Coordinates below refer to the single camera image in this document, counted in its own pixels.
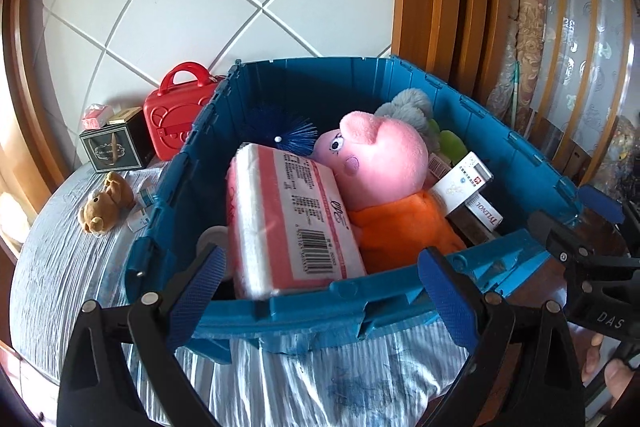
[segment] red toy suitcase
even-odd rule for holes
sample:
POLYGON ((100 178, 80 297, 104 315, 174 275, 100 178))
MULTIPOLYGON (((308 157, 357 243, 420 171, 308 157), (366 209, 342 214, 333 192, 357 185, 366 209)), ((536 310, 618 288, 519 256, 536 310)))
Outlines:
POLYGON ((146 97, 146 126, 161 160, 169 161, 180 152, 193 121, 207 105, 222 79, 224 76, 213 76, 197 62, 183 62, 169 71, 160 87, 146 97), (174 76, 178 71, 189 71, 196 80, 174 84, 174 76))

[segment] orange plush body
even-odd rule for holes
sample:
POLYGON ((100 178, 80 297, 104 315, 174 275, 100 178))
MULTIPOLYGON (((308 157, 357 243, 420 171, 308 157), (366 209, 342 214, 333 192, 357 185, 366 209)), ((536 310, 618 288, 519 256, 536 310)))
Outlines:
POLYGON ((436 247, 443 255, 465 249, 436 200, 424 190, 348 214, 359 229, 356 238, 369 274, 413 264, 426 247, 436 247))

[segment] red plastic handle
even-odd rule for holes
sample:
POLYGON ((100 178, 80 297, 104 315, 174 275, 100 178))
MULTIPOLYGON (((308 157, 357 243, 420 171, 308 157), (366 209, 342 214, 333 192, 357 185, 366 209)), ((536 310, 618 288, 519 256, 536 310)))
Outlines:
POLYGON ((169 71, 169 73, 164 76, 162 82, 160 82, 158 96, 162 96, 172 87, 176 86, 176 84, 174 84, 174 76, 178 71, 189 71, 189 73, 193 74, 198 82, 198 87, 204 87, 207 84, 212 83, 211 74, 203 65, 198 64, 197 62, 183 62, 178 64, 173 70, 169 71))

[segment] black gift box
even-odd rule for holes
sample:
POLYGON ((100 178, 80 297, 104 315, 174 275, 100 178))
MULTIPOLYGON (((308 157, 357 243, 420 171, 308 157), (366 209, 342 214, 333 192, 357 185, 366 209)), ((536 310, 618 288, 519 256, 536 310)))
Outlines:
POLYGON ((143 169, 156 153, 142 111, 124 123, 84 131, 80 139, 96 172, 143 169))

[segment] small brown teddy bear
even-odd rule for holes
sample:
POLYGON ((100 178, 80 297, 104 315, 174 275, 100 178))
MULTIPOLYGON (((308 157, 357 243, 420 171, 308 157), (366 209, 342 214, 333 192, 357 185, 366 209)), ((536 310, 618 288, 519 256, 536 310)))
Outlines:
POLYGON ((134 206, 133 191, 117 172, 109 172, 102 191, 89 194, 78 212, 78 221, 86 233, 106 233, 120 219, 121 208, 134 206))

